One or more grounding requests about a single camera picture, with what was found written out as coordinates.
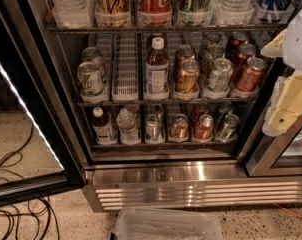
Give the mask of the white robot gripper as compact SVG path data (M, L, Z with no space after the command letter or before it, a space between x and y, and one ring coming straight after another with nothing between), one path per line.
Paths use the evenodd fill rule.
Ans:
M287 30L282 30L260 53L269 58L283 56L284 63L296 69L288 78L277 79L264 117L262 132L276 137L286 133L302 115L302 9Z

